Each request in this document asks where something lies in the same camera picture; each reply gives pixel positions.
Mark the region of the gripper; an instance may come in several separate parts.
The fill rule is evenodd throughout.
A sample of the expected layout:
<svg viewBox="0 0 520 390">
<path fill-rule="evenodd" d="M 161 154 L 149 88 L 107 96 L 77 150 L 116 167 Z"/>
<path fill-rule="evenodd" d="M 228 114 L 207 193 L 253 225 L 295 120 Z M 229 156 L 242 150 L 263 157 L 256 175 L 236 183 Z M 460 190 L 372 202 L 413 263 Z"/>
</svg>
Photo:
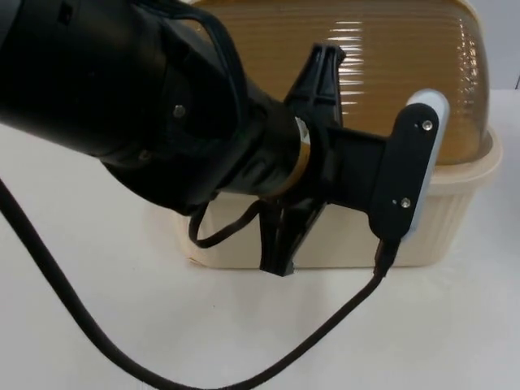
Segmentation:
<svg viewBox="0 0 520 390">
<path fill-rule="evenodd" d="M 259 269 L 285 277 L 326 204 L 368 210 L 386 141 L 343 127 L 339 68 L 344 51 L 314 44 L 282 103 L 287 177 L 279 201 L 259 215 Z"/>
</svg>

